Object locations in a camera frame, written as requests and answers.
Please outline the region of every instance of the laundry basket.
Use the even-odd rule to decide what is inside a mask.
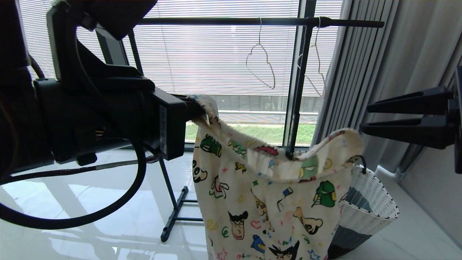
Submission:
[[[397,219],[398,206],[372,171],[353,166],[350,190],[328,250],[328,258],[342,256]]]

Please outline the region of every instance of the glossy floor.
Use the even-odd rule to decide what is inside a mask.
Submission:
[[[129,150],[99,155],[98,164],[134,159]],[[190,188],[192,154],[166,162],[173,190]],[[44,169],[76,167],[52,165]],[[148,164],[141,189],[125,206],[92,224],[64,230],[37,230],[0,222],[1,260],[189,260],[207,259],[204,225],[178,223],[167,242],[162,229],[173,209],[158,163]],[[21,181],[0,188],[2,203],[36,217],[68,218],[95,212],[117,200],[131,185],[136,166],[73,176]],[[377,174],[400,207],[400,218],[343,259],[462,259],[462,251],[423,210],[383,173]],[[180,216],[200,217],[197,206]]]

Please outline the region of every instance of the green lawn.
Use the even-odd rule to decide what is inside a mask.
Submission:
[[[283,125],[256,125],[256,124],[234,124],[232,127],[242,133],[257,137],[262,141],[271,144],[282,144],[282,135],[284,134]],[[300,124],[297,131],[297,145],[308,146],[313,138],[315,124]],[[196,139],[197,125],[186,124],[186,140],[194,141]]]

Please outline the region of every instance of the sheer curtain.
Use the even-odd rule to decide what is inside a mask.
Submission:
[[[344,2],[343,19],[385,22],[382,29],[341,28],[313,142],[362,122],[417,117],[367,113],[367,104],[446,84],[460,55],[462,1]],[[404,172],[421,151],[407,143],[364,135],[368,168]]]

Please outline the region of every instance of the clothes rack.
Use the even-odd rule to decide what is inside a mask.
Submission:
[[[308,54],[310,37],[313,27],[328,27],[328,26],[348,26],[348,27],[369,27],[369,28],[382,28],[384,22],[381,21],[361,21],[361,20],[344,20],[344,19],[330,19],[328,17],[308,17],[308,18],[223,18],[223,17],[198,17],[198,18],[143,18],[138,25],[277,25],[277,26],[303,26],[302,31],[302,46],[301,53]],[[134,54],[134,59],[137,69],[142,72],[140,55],[136,47],[134,33],[128,35],[130,45]],[[297,128],[300,117],[300,103],[303,90],[304,75],[307,64],[307,56],[303,55],[301,58],[300,67],[297,68],[297,81],[294,89],[289,90],[290,95],[293,97],[288,100],[287,104],[287,120],[289,120],[289,131],[284,137],[284,144],[286,148],[287,157],[292,157],[295,149],[295,138],[297,136]],[[173,204],[173,211],[162,230],[160,240],[165,242],[168,240],[170,233],[176,221],[203,221],[202,218],[194,217],[179,217],[180,210],[185,203],[197,203],[197,200],[186,199],[188,194],[188,187],[185,186],[179,198],[175,200],[170,179],[167,173],[167,168],[163,159],[159,160],[162,174],[164,175],[165,183],[169,192],[170,199]]]

